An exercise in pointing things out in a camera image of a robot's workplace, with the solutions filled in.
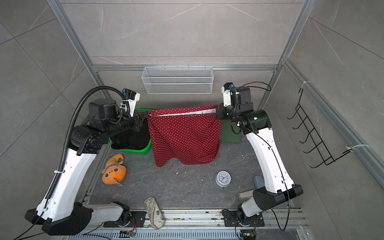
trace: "orange plush toy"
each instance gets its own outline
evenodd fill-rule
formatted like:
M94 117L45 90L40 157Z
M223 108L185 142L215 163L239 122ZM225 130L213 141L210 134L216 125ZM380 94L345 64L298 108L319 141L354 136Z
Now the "orange plush toy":
M123 161L121 153L111 157L105 164L105 169L101 171L103 174L103 183L105 184L117 184L121 186L120 182L124 179L127 169L121 165Z

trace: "gray tiled wall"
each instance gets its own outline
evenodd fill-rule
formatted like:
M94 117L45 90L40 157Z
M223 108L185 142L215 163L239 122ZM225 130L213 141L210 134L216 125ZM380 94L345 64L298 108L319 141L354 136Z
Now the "gray tiled wall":
M318 0L290 56L384 159L384 1Z
M276 64L302 2L61 1L93 64L110 65ZM268 82L271 77L271 72L216 71L212 94L148 95L140 72L99 74L105 85L141 93L137 106L143 108L217 104L223 83ZM256 106L262 95L252 91Z
M25 212L44 197L74 106L95 85L45 0L0 1L1 239L30 226Z
M294 199L295 207L302 208L314 239L382 239L384 223L380 219L384 214L384 190L360 159L352 152L328 166L310 167L318 165L322 159L316 150L304 153L311 150L314 144L311 139L300 143L305 141L308 132L303 125L293 129L301 122L297 115L292 120L288 119L295 113L299 89L296 80L284 71L271 94L271 106L265 108L268 114L272 112L270 117L274 116L274 111L270 109L275 109L281 119L283 126L271 119L276 130L274 133L280 136L275 135L279 139L276 144L280 147L279 151L283 151L280 154L290 176L295 183L303 186L304 194ZM339 157L346 150L345 141L305 93L300 104L332 156ZM316 143L320 142L319 138L314 139ZM327 158L329 155L325 154L325 147L320 145L319 148ZM294 149L298 151L298 156L294 155Z
M384 159L384 18L383 1L317 0L290 59L341 116ZM349 153L329 166L313 145L301 144L307 133L294 114L300 86L283 73L271 103L297 148L305 170L297 172L304 194L298 197L316 239L382 239L384 191L362 162ZM338 157L347 145L332 125L303 94L301 103L327 144ZM316 193L306 194L314 185Z

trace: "patterned slipper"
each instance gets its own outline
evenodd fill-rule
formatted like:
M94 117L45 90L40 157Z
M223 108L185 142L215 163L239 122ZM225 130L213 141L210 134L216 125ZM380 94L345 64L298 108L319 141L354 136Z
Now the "patterned slipper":
M144 201L144 207L148 213L153 229L159 229L164 226L165 220L163 218L163 214L161 213L154 197L147 198Z

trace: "white wire mesh basket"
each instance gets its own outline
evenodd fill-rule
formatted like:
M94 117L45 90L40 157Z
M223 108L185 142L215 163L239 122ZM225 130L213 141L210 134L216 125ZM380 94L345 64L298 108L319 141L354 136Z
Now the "white wire mesh basket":
M141 76L148 94L212 93L212 67L146 67Z

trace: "silver alarm clock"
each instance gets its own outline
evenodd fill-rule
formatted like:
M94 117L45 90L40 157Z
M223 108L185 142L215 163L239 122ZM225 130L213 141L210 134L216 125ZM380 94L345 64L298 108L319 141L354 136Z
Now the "silver alarm clock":
M231 183L231 175L227 171L220 171L216 175L216 183L219 187L228 187Z

